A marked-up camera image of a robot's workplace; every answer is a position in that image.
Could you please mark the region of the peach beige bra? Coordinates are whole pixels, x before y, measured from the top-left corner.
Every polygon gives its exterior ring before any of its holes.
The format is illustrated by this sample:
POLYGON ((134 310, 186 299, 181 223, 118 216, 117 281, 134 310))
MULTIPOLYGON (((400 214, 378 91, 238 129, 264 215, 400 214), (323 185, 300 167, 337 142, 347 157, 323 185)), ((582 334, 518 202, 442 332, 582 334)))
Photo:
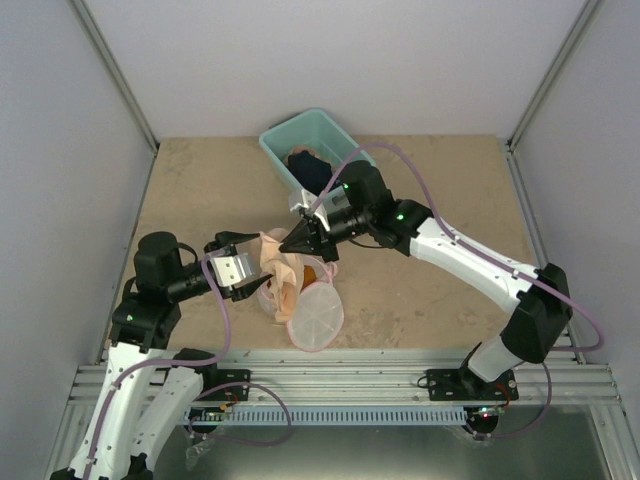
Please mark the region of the peach beige bra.
POLYGON ((289 231, 275 228, 260 234, 260 267, 271 274, 269 292, 275 308, 275 321, 287 323, 294 315, 304 283, 304 263, 299 254, 283 253, 280 246, 289 231))

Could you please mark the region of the white mesh laundry bag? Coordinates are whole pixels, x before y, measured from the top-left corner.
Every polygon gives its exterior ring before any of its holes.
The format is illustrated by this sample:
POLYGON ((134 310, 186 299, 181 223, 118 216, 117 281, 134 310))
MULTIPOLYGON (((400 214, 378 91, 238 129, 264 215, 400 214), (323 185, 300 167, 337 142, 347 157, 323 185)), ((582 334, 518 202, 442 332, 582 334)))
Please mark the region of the white mesh laundry bag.
POLYGON ((301 290, 293 317, 286 323, 291 342, 305 352, 319 352, 338 336, 344 322, 344 309, 333 281, 337 266, 318 258, 303 256, 303 263, 312 266, 317 280, 301 290))

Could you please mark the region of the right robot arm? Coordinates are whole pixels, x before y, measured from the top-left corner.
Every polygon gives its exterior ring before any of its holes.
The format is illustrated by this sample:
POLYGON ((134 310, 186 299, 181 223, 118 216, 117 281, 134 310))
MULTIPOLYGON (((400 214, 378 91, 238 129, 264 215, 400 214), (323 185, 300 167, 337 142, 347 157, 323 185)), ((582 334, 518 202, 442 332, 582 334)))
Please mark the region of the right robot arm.
POLYGON ((368 234, 383 248, 454 275, 510 316, 503 330, 474 347, 459 368, 427 371, 431 400, 493 399, 505 391, 514 367, 545 361, 573 315, 560 267, 512 260, 452 229, 429 207, 394 198, 367 161, 347 164, 339 184, 347 203, 333 211, 305 189, 290 195, 289 208, 301 220, 282 241, 281 252, 336 261, 339 243, 368 234))

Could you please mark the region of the orange mesh garment in bag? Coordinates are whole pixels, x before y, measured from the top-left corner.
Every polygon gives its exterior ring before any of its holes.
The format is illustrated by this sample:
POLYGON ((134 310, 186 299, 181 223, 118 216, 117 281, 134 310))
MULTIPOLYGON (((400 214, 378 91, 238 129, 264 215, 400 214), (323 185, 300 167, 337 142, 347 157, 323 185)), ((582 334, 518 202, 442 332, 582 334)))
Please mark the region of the orange mesh garment in bag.
POLYGON ((308 286, 310 286, 311 284, 315 283, 317 280, 317 275, 316 275, 316 271, 314 270, 314 268, 312 266, 309 265, 305 265, 304 266, 304 277, 303 277, 303 286, 302 288, 305 289, 308 286))

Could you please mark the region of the dark clothes in bin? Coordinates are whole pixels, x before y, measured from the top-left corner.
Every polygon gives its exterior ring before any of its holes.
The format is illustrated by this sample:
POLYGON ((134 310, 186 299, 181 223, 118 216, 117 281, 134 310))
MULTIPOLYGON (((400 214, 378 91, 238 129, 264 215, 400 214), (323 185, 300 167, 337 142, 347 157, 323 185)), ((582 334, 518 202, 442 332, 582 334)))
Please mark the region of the dark clothes in bin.
POLYGON ((318 196, 333 176, 329 163, 313 157, 308 152, 288 156, 287 168, 301 186, 318 196))

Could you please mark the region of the beige garment in bin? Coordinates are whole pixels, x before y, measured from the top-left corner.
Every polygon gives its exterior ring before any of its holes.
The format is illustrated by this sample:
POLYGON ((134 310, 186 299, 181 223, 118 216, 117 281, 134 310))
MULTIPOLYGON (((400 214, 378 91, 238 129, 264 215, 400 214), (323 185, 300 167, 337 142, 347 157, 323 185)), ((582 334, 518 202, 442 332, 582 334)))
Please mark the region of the beige garment in bin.
POLYGON ((329 158, 327 156, 322 155, 318 150, 316 150, 316 149, 314 149, 314 148, 312 148, 310 146, 307 146, 307 145, 296 145, 296 146, 294 146, 290 150, 289 156, 298 155, 298 154, 301 154, 302 152, 308 152, 313 157, 318 158, 320 160, 323 160, 325 162, 329 161, 329 158))

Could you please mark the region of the teal plastic bin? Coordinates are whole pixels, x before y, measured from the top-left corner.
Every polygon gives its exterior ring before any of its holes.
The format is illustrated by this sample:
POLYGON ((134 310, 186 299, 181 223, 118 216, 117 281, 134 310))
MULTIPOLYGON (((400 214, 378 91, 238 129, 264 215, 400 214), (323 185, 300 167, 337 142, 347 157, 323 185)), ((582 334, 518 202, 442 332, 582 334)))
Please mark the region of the teal plastic bin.
POLYGON ((259 136, 259 145, 277 176, 290 192, 302 184, 285 161, 294 147, 309 147, 321 160, 337 169, 359 144, 324 110, 313 108, 268 129, 259 136))

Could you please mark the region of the right circuit board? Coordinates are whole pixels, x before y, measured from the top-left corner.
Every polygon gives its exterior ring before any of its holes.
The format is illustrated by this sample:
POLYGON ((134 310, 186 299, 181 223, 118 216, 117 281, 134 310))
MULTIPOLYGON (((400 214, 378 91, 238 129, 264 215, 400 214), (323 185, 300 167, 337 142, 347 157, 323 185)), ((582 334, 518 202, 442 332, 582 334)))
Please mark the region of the right circuit board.
POLYGON ((474 411, 473 415, 480 418, 489 418, 500 416, 504 413, 504 407, 502 405, 498 406, 490 406, 490 407, 480 407, 474 411))

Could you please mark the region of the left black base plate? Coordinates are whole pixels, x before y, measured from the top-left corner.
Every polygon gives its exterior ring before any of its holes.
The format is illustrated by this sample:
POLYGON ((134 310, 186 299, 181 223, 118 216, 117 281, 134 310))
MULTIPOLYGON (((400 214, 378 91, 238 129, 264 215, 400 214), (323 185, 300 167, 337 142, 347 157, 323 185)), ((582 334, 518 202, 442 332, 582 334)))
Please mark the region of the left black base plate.
POLYGON ((203 390, 197 401, 243 402, 248 399, 251 380, 249 369, 206 370, 203 374, 203 390))

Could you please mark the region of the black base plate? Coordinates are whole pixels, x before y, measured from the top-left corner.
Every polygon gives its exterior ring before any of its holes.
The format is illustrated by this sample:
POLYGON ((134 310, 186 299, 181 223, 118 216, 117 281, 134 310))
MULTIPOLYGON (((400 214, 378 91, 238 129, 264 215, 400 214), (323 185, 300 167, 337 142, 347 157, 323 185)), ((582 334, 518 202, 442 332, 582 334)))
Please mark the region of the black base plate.
POLYGON ((203 390, 197 401, 243 402, 248 399, 251 380, 249 369, 206 370, 203 374, 203 390))
POLYGON ((425 371, 426 388, 432 401, 511 401, 519 399, 515 375, 503 372, 496 380, 484 381, 466 368, 425 371))

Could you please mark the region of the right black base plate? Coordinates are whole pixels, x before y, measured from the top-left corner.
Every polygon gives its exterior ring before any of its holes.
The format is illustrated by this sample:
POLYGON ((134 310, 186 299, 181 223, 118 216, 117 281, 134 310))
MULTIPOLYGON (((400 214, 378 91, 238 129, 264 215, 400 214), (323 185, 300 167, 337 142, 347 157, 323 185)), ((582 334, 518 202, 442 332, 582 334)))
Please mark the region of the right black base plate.
POLYGON ((425 371, 426 388, 432 401, 511 401, 519 399, 515 375, 503 372, 496 380, 484 381, 466 368, 425 371))

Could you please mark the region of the right frame post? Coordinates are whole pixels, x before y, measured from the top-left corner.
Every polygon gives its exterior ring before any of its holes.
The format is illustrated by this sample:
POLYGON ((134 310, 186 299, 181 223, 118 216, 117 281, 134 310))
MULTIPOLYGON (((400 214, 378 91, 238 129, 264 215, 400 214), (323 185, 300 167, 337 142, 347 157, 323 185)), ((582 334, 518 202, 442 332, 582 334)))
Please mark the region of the right frame post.
POLYGON ((582 39, 603 5, 603 0, 588 0, 583 2, 576 19, 573 21, 568 33, 561 42, 548 69, 536 87, 531 100, 527 104, 513 132, 505 141, 506 151, 509 155, 515 153, 518 145, 544 105, 551 90, 559 81, 564 69, 569 64, 576 49, 582 42, 582 39))

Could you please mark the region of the frame post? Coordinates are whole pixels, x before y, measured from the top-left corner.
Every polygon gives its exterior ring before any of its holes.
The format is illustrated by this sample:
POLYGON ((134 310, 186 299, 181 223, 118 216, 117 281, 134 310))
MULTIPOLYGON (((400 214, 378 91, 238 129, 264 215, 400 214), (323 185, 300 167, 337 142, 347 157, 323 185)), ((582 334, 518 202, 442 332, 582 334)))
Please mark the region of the frame post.
POLYGON ((146 145, 153 156, 158 154, 159 141, 156 139, 151 126, 143 113, 136 96, 131 89, 116 57, 114 56, 101 28, 98 25, 89 5, 84 0, 67 1, 73 14, 76 16, 80 27, 84 31, 90 45, 94 49, 98 60, 103 65, 107 75, 111 79, 118 95, 123 101, 135 126, 145 140, 146 145))
POLYGON ((548 69, 536 87, 531 100, 527 104, 513 132, 505 141, 506 151, 509 155, 515 153, 518 145, 544 105, 551 90, 559 81, 564 69, 569 64, 576 49, 582 42, 582 39, 603 5, 603 0, 588 0, 583 2, 576 19, 573 21, 568 33, 561 42, 548 69))

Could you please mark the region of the left frame post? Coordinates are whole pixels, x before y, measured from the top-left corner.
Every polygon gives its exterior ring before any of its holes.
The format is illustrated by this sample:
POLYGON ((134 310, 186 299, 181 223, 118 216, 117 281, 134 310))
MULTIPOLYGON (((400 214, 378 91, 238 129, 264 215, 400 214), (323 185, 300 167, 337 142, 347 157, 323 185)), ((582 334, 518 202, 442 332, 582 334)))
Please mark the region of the left frame post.
POLYGON ((146 145, 153 156, 158 154, 159 141, 156 139, 151 126, 143 113, 136 96, 131 89, 116 57, 114 56, 101 28, 98 25, 89 5, 84 0, 67 1, 73 14, 76 16, 80 27, 84 31, 90 45, 94 49, 98 60, 103 65, 107 75, 111 79, 118 95, 123 101, 135 126, 145 140, 146 145))

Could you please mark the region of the aluminium rail frame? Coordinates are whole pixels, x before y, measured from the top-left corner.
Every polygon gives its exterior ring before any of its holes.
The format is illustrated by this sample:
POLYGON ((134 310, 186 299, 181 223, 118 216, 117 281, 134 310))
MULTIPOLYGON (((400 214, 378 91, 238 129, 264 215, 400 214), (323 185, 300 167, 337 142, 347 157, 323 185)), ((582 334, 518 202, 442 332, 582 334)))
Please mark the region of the aluminium rail frame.
MULTIPOLYGON (((77 370, 47 475, 85 436, 107 357, 77 370)), ((611 369, 552 353, 513 372, 519 399, 432 401, 425 371, 451 369, 457 351, 235 351, 218 369, 249 369, 248 399, 197 401, 166 441, 150 479, 635 479, 639 447, 611 369), (480 407, 502 405, 480 418, 480 407), (192 410, 280 407, 286 426, 180 425, 192 410), (461 426, 293 426, 289 407, 463 407, 461 426)))

